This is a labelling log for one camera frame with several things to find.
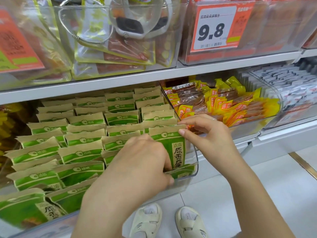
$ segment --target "brand logo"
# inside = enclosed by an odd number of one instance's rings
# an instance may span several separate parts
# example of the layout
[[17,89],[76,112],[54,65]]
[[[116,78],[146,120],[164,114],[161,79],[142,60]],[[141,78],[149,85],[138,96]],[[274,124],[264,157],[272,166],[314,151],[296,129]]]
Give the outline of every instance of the brand logo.
[[39,176],[37,174],[31,174],[30,178],[33,180],[37,180],[39,178]]
[[43,128],[46,132],[50,132],[51,131],[51,128],[50,127],[44,127]]
[[82,151],[77,151],[75,154],[76,154],[77,156],[83,156],[83,155],[84,155],[84,153],[83,153]]
[[81,143],[87,143],[87,139],[86,139],[86,138],[81,138],[81,139],[79,139],[79,141],[80,141]]
[[37,141],[38,143],[43,143],[45,140],[46,140],[46,139],[37,139],[36,141]]
[[69,191],[67,191],[67,193],[68,194],[75,194],[75,193],[77,193],[77,189],[72,189],[72,190],[69,190]]
[[28,155],[30,156],[37,156],[37,152],[36,151],[31,151],[31,152],[28,152]]
[[73,171],[79,172],[79,171],[81,171],[81,168],[80,167],[75,167],[75,168],[73,168]]

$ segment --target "barcode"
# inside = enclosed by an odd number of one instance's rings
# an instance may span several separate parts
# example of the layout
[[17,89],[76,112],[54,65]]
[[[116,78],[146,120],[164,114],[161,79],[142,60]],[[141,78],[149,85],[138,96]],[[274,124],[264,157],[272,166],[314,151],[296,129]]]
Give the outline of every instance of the barcode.
[[11,31],[0,31],[0,45],[7,55],[25,54],[25,49]]
[[203,48],[209,48],[209,47],[217,47],[217,46],[221,46],[221,45],[222,45],[222,42],[215,42],[215,43],[200,45],[200,48],[203,49]]

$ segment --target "right hand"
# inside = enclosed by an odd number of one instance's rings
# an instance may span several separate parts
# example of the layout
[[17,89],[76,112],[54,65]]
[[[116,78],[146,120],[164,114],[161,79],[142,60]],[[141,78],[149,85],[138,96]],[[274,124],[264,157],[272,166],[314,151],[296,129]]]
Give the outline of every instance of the right hand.
[[249,168],[234,144],[229,128],[213,117],[202,114],[185,118],[178,124],[194,125],[195,129],[207,133],[198,136],[187,129],[179,131],[185,139],[195,145],[225,178],[234,178],[238,172]]

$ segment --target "floor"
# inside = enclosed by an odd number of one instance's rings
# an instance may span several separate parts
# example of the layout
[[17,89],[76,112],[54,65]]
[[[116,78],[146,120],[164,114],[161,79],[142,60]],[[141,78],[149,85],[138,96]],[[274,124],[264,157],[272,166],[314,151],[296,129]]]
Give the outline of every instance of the floor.
[[[317,170],[317,145],[297,154]],[[317,180],[291,156],[286,155],[252,167],[280,213],[297,238],[317,234]],[[222,176],[192,184],[180,195],[158,202],[163,220],[156,238],[179,238],[175,212],[182,206],[196,209],[210,238],[230,238],[240,232],[232,194]],[[123,235],[129,236],[134,214],[125,222]]]

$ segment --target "orange price label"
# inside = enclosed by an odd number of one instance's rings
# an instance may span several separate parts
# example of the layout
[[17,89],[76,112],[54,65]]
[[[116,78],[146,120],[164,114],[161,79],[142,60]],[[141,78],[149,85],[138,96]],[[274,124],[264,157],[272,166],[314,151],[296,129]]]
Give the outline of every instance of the orange price label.
[[9,12],[0,7],[0,73],[44,68]]
[[197,6],[191,52],[238,47],[255,2]]

